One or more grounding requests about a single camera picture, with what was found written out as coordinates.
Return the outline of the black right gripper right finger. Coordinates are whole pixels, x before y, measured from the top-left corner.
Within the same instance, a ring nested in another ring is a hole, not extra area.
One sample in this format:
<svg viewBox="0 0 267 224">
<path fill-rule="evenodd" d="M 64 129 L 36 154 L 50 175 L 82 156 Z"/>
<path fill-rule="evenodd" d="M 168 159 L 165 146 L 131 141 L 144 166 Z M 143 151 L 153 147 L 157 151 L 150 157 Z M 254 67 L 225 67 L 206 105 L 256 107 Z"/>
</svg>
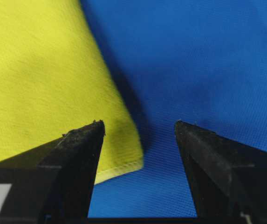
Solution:
<svg viewBox="0 0 267 224">
<path fill-rule="evenodd" d="M 267 152 L 181 120 L 174 131 L 197 216 L 267 224 Z"/>
</svg>

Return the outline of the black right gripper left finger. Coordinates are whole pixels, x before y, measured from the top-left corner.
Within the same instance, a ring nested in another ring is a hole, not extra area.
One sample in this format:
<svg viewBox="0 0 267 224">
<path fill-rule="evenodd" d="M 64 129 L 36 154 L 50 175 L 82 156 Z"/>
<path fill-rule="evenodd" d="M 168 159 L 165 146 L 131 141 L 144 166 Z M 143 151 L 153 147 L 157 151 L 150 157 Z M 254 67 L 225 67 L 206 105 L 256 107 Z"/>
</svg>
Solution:
<svg viewBox="0 0 267 224">
<path fill-rule="evenodd" d="M 0 161 L 0 224 L 85 220 L 104 136 L 94 121 Z"/>
</svg>

